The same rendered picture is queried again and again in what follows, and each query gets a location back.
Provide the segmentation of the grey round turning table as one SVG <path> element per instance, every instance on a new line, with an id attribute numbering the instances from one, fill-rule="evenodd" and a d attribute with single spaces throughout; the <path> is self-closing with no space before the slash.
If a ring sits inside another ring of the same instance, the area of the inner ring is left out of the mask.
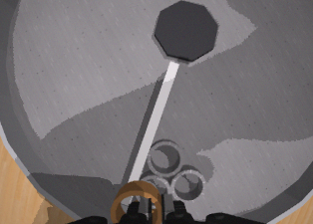
<path id="1" fill-rule="evenodd" d="M 76 221 L 169 139 L 193 220 L 276 224 L 313 196 L 313 0 L 0 0 L 0 136 Z"/>

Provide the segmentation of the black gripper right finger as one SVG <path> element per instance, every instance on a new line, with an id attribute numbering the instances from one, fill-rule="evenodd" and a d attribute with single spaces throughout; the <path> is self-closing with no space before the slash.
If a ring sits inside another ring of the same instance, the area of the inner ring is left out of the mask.
<path id="1" fill-rule="evenodd" d="M 174 205 L 174 206 L 173 206 Z M 175 212 L 174 212 L 175 210 Z M 161 223 L 162 224 L 265 224 L 226 213 L 212 213 L 205 217 L 205 222 L 193 220 L 186 212 L 182 201 L 172 200 L 172 194 L 161 195 Z"/>

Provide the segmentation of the grey metal bushing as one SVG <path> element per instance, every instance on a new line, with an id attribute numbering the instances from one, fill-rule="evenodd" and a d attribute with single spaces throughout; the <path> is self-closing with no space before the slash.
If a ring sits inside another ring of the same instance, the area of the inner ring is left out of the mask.
<path id="1" fill-rule="evenodd" d="M 198 184 L 194 190 L 190 192 L 179 192 L 174 188 L 175 182 L 178 178 L 184 174 L 192 173 L 198 176 Z M 181 170 L 174 176 L 169 178 L 171 193 L 176 200 L 181 200 L 185 204 L 194 203 L 204 195 L 206 190 L 206 181 L 203 175 L 197 170 L 194 166 L 191 165 L 183 165 Z"/>
<path id="2" fill-rule="evenodd" d="M 140 180 L 142 180 L 142 181 L 147 181 L 149 179 L 158 179 L 158 180 L 162 181 L 166 186 L 166 190 L 165 190 L 164 194 L 170 194 L 171 193 L 170 183 L 169 183 L 169 180 L 167 177 L 160 177 L 160 176 L 154 174 L 151 170 L 144 172 L 140 177 Z M 138 201 L 140 201 L 140 199 L 141 199 L 140 196 L 136 196 L 136 198 Z M 152 209 L 156 209 L 156 207 L 153 203 L 152 203 Z"/>
<path id="3" fill-rule="evenodd" d="M 162 146 L 162 145 L 170 145 L 177 150 L 177 153 L 178 153 L 177 161 L 172 167 L 160 168 L 160 167 L 156 166 L 153 162 L 152 154 L 153 154 L 154 150 L 156 148 L 158 148 L 159 146 Z M 170 177 L 170 176 L 176 175 L 181 170 L 181 168 L 183 166 L 183 159 L 184 159 L 183 153 L 174 141 L 169 140 L 169 139 L 161 139 L 161 140 L 156 141 L 151 146 L 149 154 L 148 154 L 148 165 L 149 165 L 150 170 L 154 174 L 156 174 L 160 177 Z"/>

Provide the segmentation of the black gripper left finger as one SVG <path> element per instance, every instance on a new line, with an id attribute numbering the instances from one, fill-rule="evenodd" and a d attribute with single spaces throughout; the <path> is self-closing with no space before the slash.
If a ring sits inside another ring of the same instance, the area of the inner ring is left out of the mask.
<path id="1" fill-rule="evenodd" d="M 101 216 L 90 216 L 67 224 L 108 224 L 108 220 Z M 141 196 L 140 202 L 130 203 L 127 214 L 115 224 L 153 224 L 152 199 Z"/>

